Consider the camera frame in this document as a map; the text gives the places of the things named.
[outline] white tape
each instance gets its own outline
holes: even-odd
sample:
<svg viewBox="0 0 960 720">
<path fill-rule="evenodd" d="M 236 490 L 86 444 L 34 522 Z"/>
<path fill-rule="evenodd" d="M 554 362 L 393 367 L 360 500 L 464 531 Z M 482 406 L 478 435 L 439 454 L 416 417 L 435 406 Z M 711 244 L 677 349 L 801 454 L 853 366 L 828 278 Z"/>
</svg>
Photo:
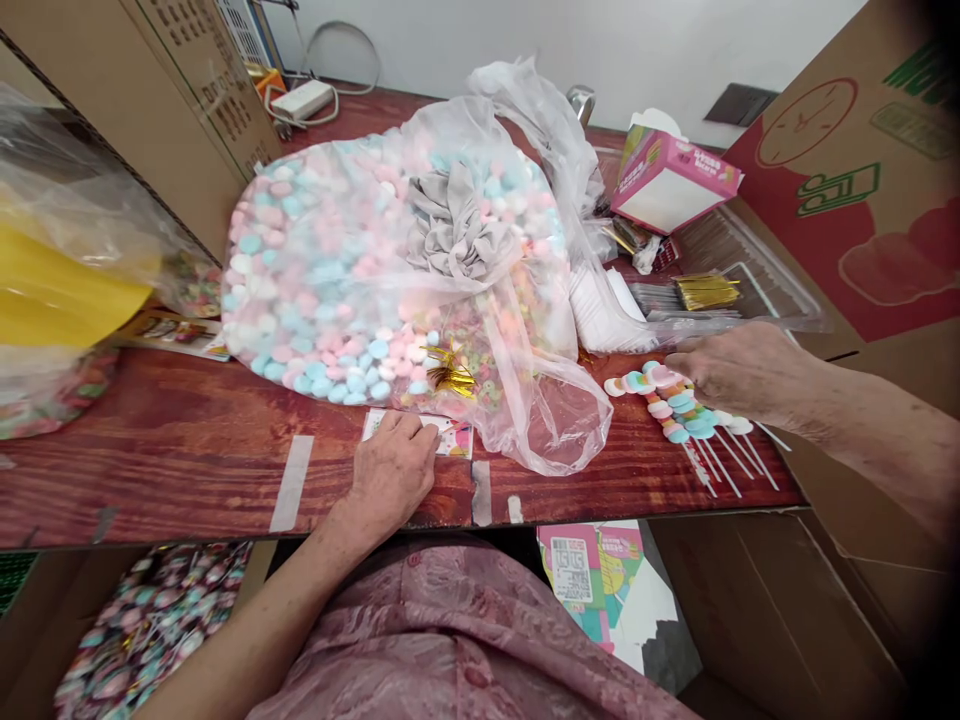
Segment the white tape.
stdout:
<svg viewBox="0 0 960 720">
<path fill-rule="evenodd" d="M 473 501 L 470 509 L 473 511 L 473 522 L 480 527 L 486 527 L 493 522 L 493 509 L 490 498 L 490 463 L 486 460 L 475 460 L 470 467 L 470 476 L 473 479 Z"/>
<path fill-rule="evenodd" d="M 300 512 L 300 495 L 310 466 L 310 453 L 313 452 L 313 435 L 294 435 L 290 441 L 287 464 L 283 468 L 283 479 L 277 492 L 277 504 L 273 508 L 270 532 L 293 530 Z"/>
<path fill-rule="evenodd" d="M 507 512 L 510 513 L 510 522 L 516 525 L 523 522 L 523 510 L 520 507 L 520 497 L 511 495 L 507 498 Z"/>
</svg>

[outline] lollipop stick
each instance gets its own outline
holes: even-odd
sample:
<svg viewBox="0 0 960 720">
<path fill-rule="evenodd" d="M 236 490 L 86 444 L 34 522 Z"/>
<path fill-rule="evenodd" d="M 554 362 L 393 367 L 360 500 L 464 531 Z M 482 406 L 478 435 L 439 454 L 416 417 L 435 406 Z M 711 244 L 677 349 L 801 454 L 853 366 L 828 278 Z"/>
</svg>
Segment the lollipop stick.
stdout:
<svg viewBox="0 0 960 720">
<path fill-rule="evenodd" d="M 740 441 L 737 439 L 737 436 L 734 435 L 729 430 L 727 430 L 727 435 L 730 436 L 730 439 L 733 440 L 734 445 L 736 445 L 737 448 L 740 450 L 740 452 L 743 453 L 743 456 L 750 461 L 750 464 L 753 465 L 753 469 L 756 470 L 759 475 L 763 475 L 763 470 L 760 468 L 759 465 L 757 465 L 757 462 L 753 459 L 753 455 L 747 452 L 746 448 L 744 448 L 743 445 L 740 444 Z"/>
<path fill-rule="evenodd" d="M 717 473 L 716 470 L 713 469 L 713 463 L 710 462 L 710 456 L 707 455 L 706 452 L 704 452 L 703 446 L 701 445 L 701 442 L 705 442 L 705 441 L 700 441 L 700 440 L 697 440 L 696 438 L 694 438 L 693 441 L 697 444 L 697 452 L 700 453 L 700 457 L 702 457 L 706 461 L 707 467 L 710 468 L 710 474 L 713 475 L 713 479 L 716 480 L 717 482 L 720 482 L 720 475 Z"/>
<path fill-rule="evenodd" d="M 753 473 L 747 470 L 747 466 L 743 464 L 743 461 L 733 451 L 733 448 L 727 445 L 727 441 L 723 439 L 723 435 L 721 435 L 720 433 L 717 433 L 717 440 L 719 440 L 723 444 L 723 446 L 727 449 L 727 452 L 730 453 L 730 457 L 732 457 L 734 460 L 737 461 L 737 465 L 739 465 L 740 469 L 743 470 L 744 473 L 746 473 L 747 479 L 753 480 Z"/>
<path fill-rule="evenodd" d="M 774 435 L 772 432 L 770 432 L 770 430 L 767 428 L 766 425 L 764 425 L 763 423 L 758 423 L 758 422 L 754 422 L 753 424 L 756 425 L 757 427 L 759 427 L 761 430 L 763 430 L 763 431 L 769 436 L 769 438 L 770 438 L 771 440 L 773 440 L 777 445 L 779 445 L 780 447 L 782 447 L 784 450 L 786 450 L 787 452 L 793 452 L 793 448 L 791 448 L 791 447 L 790 447 L 789 445 L 787 445 L 783 440 L 781 440 L 781 439 L 778 438 L 776 435 Z"/>
<path fill-rule="evenodd" d="M 777 481 L 773 479 L 773 476 L 770 474 L 770 471 L 767 470 L 767 466 L 763 464 L 763 460 L 760 459 L 760 454 L 757 452 L 757 449 L 753 446 L 753 443 L 750 442 L 750 438 L 747 435 L 744 435 L 743 439 L 747 441 L 747 445 L 750 447 L 750 450 L 753 452 L 753 456 L 757 459 L 757 462 L 760 463 L 760 467 L 763 468 L 763 474 L 767 476 L 767 480 L 769 480 L 770 484 L 773 485 L 773 489 L 779 492 L 780 487 L 777 485 Z"/>
<path fill-rule="evenodd" d="M 733 488 L 733 491 L 737 494 L 737 497 L 742 498 L 743 495 L 740 494 L 740 488 L 738 488 L 737 484 L 733 482 L 733 478 L 730 477 L 730 473 L 727 472 L 727 469 L 723 466 L 723 463 L 720 462 L 720 458 L 717 457 L 717 453 L 714 451 L 713 446 L 710 444 L 710 441 L 704 440 L 703 444 L 707 446 L 707 450 L 709 450 L 710 454 L 713 455 L 713 459 L 716 460 L 717 466 L 720 468 L 720 471 L 723 473 L 723 476 L 727 479 L 727 482 L 730 483 L 730 487 Z"/>
<path fill-rule="evenodd" d="M 693 471 L 697 474 L 697 478 L 703 485 L 707 486 L 707 490 L 710 491 L 710 494 L 714 497 L 717 496 L 717 491 L 713 489 L 713 485 L 710 484 L 710 476 L 707 475 L 707 471 L 703 469 L 703 465 L 697 460 L 693 453 L 690 451 L 690 443 L 685 442 L 680 444 L 683 448 L 683 451 L 687 454 L 687 457 L 690 459 L 690 464 L 693 465 Z"/>
</svg>

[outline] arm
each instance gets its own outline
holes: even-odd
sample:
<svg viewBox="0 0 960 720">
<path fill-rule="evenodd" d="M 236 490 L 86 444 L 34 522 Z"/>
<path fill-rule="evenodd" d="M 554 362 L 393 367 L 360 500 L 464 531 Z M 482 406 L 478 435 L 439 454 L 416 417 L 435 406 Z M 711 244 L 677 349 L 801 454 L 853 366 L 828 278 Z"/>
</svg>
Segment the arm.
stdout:
<svg viewBox="0 0 960 720">
<path fill-rule="evenodd" d="M 250 603 L 160 686 L 137 720 L 243 718 L 273 695 L 336 588 L 433 487 L 439 442 L 436 426 L 387 413 L 357 448 L 347 496 Z"/>
<path fill-rule="evenodd" d="M 960 500 L 960 422 L 882 378 L 815 358 L 766 323 L 677 349 L 666 364 L 705 405 L 810 440 L 947 537 Z"/>
</svg>

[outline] red wooden table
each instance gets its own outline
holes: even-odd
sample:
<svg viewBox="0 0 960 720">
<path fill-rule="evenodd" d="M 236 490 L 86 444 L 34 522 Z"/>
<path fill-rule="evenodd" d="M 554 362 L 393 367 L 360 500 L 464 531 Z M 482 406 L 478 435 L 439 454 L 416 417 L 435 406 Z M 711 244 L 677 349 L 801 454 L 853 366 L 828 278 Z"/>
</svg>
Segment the red wooden table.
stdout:
<svg viewBox="0 0 960 720">
<path fill-rule="evenodd" d="M 340 118 L 298 134 L 291 149 L 383 132 L 430 102 L 390 91 L 344 97 Z M 588 135 L 601 146 L 623 142 L 620 133 Z M 647 357 L 595 358 L 587 367 L 602 382 L 638 369 Z M 537 475 L 488 453 L 479 438 L 472 462 L 439 458 L 434 490 L 411 527 L 486 522 L 475 505 L 490 508 L 493 524 L 507 524 L 514 495 L 523 521 L 534 524 L 804 504 L 765 437 L 754 433 L 753 442 L 780 490 L 764 478 L 747 479 L 716 445 L 743 497 L 722 483 L 714 498 L 684 452 L 663 438 L 641 399 L 613 403 L 606 447 L 574 476 Z M 110 389 L 85 415 L 51 435 L 0 445 L 13 464 L 0 471 L 0 548 L 266 537 L 296 435 L 315 437 L 290 531 L 307 533 L 349 487 L 366 412 L 298 395 L 237 362 L 124 351 Z M 474 482 L 487 471 L 489 490 Z"/>
</svg>

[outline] person's left hand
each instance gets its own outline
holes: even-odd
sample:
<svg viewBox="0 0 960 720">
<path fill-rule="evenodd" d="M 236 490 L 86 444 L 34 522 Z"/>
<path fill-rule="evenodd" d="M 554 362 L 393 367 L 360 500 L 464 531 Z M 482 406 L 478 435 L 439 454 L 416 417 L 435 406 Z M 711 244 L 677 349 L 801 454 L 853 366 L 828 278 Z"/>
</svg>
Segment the person's left hand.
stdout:
<svg viewBox="0 0 960 720">
<path fill-rule="evenodd" d="M 433 487 L 440 437 L 418 415 L 391 410 L 353 457 L 353 487 L 338 503 L 343 519 L 373 549 L 410 519 Z"/>
</svg>

